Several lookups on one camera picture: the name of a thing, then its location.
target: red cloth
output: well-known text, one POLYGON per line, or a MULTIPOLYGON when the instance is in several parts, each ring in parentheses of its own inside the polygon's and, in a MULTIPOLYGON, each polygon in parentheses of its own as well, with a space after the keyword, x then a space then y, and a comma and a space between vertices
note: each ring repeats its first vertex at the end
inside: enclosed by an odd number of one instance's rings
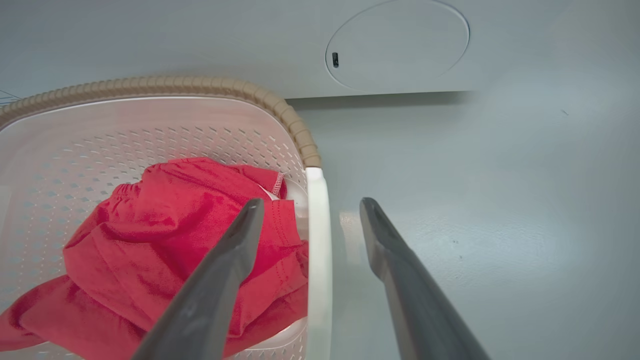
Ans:
POLYGON ((307 315, 307 243, 282 175, 208 158, 149 167, 118 186, 63 249, 67 275, 0 315, 0 351, 51 341, 87 360, 129 359, 244 204, 264 200, 255 265, 242 283, 224 356, 307 315))

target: red garment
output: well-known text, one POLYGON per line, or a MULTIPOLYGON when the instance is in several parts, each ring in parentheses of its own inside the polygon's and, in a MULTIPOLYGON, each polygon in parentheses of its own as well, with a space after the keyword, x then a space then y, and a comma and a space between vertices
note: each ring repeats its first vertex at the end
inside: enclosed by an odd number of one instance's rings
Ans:
POLYGON ((282 175, 208 158, 149 167, 118 186, 63 250, 67 275, 0 315, 0 351, 51 341, 87 360, 129 359, 244 204, 264 200, 253 270, 242 283, 224 356, 307 315, 307 243, 282 175))

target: gray floor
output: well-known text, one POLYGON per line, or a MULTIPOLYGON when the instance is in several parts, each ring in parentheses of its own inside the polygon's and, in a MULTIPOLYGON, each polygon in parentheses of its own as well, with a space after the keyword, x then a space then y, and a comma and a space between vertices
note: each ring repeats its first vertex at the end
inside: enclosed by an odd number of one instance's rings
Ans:
POLYGON ((494 360, 639 357, 640 29, 592 2, 483 92, 290 102, 330 191, 332 359, 398 359, 363 196, 494 360))

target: laundry basket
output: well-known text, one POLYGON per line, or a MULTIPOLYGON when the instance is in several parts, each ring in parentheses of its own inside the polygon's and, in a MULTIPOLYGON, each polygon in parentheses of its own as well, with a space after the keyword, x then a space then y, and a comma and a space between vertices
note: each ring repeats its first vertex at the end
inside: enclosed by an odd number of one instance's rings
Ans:
MULTIPOLYGON (((65 273, 64 244, 117 185, 154 163, 200 156, 283 172, 306 193, 296 205, 308 206, 308 316, 232 358, 327 360, 332 251, 317 147, 283 99, 235 79, 101 81, 0 108, 0 310, 65 273)), ((50 343, 0 356, 78 358, 50 343)))

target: beige wrapped handle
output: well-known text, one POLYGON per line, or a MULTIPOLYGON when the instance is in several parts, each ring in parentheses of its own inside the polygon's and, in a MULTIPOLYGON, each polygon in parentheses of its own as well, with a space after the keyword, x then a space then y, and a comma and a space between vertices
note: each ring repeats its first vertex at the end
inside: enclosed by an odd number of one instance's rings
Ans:
POLYGON ((232 78, 153 76, 69 86, 0 108, 0 129, 24 117, 67 106, 155 96, 226 97, 256 105, 272 114, 284 126, 296 144, 305 168, 322 166, 316 143, 307 126, 283 98, 260 86, 232 78))

